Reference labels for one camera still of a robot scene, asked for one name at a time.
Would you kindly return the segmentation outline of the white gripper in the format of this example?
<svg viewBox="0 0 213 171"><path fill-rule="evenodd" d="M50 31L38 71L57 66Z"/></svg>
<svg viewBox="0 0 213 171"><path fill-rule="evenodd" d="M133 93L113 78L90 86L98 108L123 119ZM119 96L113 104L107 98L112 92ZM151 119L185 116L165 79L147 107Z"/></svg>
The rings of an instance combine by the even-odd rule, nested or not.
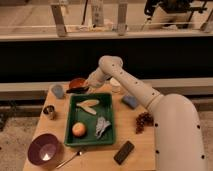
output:
<svg viewBox="0 0 213 171"><path fill-rule="evenodd" d="M105 83L107 78L108 76L100 68L97 68L88 76L84 85L87 87L99 88Z"/></svg>

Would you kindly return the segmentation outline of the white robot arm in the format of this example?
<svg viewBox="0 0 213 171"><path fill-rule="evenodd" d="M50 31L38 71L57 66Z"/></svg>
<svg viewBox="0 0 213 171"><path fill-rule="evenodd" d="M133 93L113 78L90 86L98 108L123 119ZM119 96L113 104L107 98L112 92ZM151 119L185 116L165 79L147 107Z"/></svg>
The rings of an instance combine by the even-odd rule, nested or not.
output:
<svg viewBox="0 0 213 171"><path fill-rule="evenodd" d="M207 171L200 119L188 98L180 94L163 95L126 72L117 56L102 56L86 84L98 88L110 77L153 116L156 171Z"/></svg>

